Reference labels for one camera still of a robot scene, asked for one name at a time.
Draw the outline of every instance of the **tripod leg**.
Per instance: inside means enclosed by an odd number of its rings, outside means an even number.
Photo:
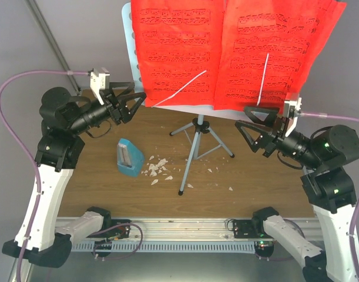
[[[181,183],[181,185],[180,185],[180,189],[179,189],[179,192],[178,192],[178,195],[179,195],[179,196],[183,195],[184,185],[186,184],[187,175],[189,174],[191,161],[192,161],[192,159],[193,159],[193,154],[194,154],[194,151],[195,151],[195,147],[196,147],[197,139],[199,138],[199,135],[200,135],[200,132],[196,132],[196,133],[195,133],[195,137],[193,138],[193,142],[192,142],[192,146],[191,146],[189,158],[187,159],[186,169],[184,170],[184,175],[183,175],[182,183]]]
[[[224,144],[224,142],[222,142],[222,140],[218,137],[217,134],[215,134],[215,132],[213,131],[212,128],[208,128],[210,134],[212,134],[212,136],[217,140],[217,142],[220,143],[220,145],[222,146],[222,148],[225,149],[225,151],[229,154],[230,157],[235,157],[235,155],[230,151],[230,149],[228,147],[226,147],[226,145]]]
[[[202,134],[199,133],[199,137],[197,138],[197,142],[195,145],[195,151],[193,152],[193,159],[196,160],[199,156],[199,147],[200,147],[200,138],[202,137]]]
[[[190,122],[188,125],[182,126],[181,128],[170,132],[169,135],[170,135],[170,136],[173,136],[173,135],[175,135],[175,134],[177,134],[177,133],[179,133],[179,132],[181,132],[181,131],[183,131],[183,130],[186,130],[187,128],[189,128],[189,127],[191,127],[191,126],[193,126],[193,123],[192,123],[192,122]]]

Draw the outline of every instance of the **tripod stand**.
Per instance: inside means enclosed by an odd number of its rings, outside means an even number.
[[[191,126],[195,126],[195,136],[194,136],[192,142],[186,132],[186,129],[190,128]],[[186,184],[186,179],[187,179],[187,175],[189,174],[190,165],[191,165],[192,160],[197,160],[197,159],[209,154],[210,152],[217,150],[220,147],[224,148],[230,157],[235,157],[235,155],[230,151],[230,149],[228,147],[226,147],[224,142],[222,142],[222,140],[213,131],[213,129],[210,128],[209,122],[204,120],[204,115],[199,115],[197,118],[193,119],[192,122],[190,122],[188,125],[182,126],[181,128],[170,132],[169,135],[173,136],[181,131],[184,131],[186,133],[187,138],[190,141],[190,143],[192,144],[192,146],[191,146],[189,158],[187,160],[186,169],[184,170],[182,183],[181,183],[180,189],[178,191],[179,196],[183,195],[184,185]],[[207,133],[210,133],[217,140],[219,145],[199,156],[200,137],[202,136],[202,134],[207,134]]]

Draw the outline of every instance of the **music notes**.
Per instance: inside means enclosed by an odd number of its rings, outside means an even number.
[[[286,93],[299,93],[345,5],[330,0],[245,3],[227,4],[224,31],[228,32],[222,37],[214,108],[256,105],[262,81],[260,106],[282,108]]]
[[[131,2],[146,105],[212,105],[221,55],[223,0]]]

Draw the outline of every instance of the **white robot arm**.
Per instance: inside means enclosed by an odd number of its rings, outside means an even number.
[[[37,180],[24,222],[14,240],[7,241],[4,254],[19,257],[27,240],[24,258],[32,264],[60,267],[67,259],[73,244],[90,234],[110,227],[108,211],[92,207],[70,225],[55,230],[56,218],[66,185],[78,162],[84,142],[83,132],[111,118],[117,125],[129,122],[144,101],[145,93],[130,93],[133,83],[109,83],[109,74],[103,69],[90,73],[91,89],[96,100],[71,96],[61,87],[48,90],[42,97],[39,110],[42,121],[42,138],[38,143],[35,161],[41,177],[41,196],[29,238],[25,238],[37,197]],[[113,88],[127,87],[115,96]],[[135,100],[129,108],[127,102]],[[77,102],[86,102],[78,106]]]
[[[349,242],[349,224],[357,199],[353,181],[343,166],[359,159],[359,138],[354,130],[344,125],[324,127],[311,138],[305,137],[294,130],[292,121],[300,108],[299,103],[300,100],[286,104],[283,117],[277,116],[278,109],[245,107],[252,122],[240,120],[236,127],[253,152],[264,149],[263,156],[269,157],[277,150],[312,171],[301,180],[319,219],[326,250],[302,238],[272,207],[255,212],[251,222],[259,236],[271,236],[295,258],[303,268],[306,281],[357,282],[359,278]],[[255,113],[267,116],[261,120]],[[254,140],[245,127],[259,132],[259,137]],[[301,169],[280,160],[287,166]],[[359,261],[356,232],[353,237]]]

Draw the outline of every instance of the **wooden tabletop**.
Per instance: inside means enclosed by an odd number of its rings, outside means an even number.
[[[122,217],[250,217],[257,209],[273,206],[284,217],[313,217],[301,187],[300,170],[281,164],[276,154],[265,158],[251,152],[234,121],[205,117],[212,129],[235,154],[232,159],[219,148],[201,160],[192,161],[183,196],[178,196],[191,145],[184,132],[169,132],[190,123],[196,115],[140,107],[128,124],[116,126],[100,139],[82,135],[85,142],[76,170],[65,190],[59,216],[81,216],[90,206],[99,206]],[[97,135],[107,129],[92,129]],[[193,138],[194,128],[188,130]],[[139,148],[147,163],[166,159],[166,172],[156,177],[119,173],[116,145],[120,138]],[[202,136],[199,154],[217,146],[210,134]],[[159,181],[151,185],[154,179]]]

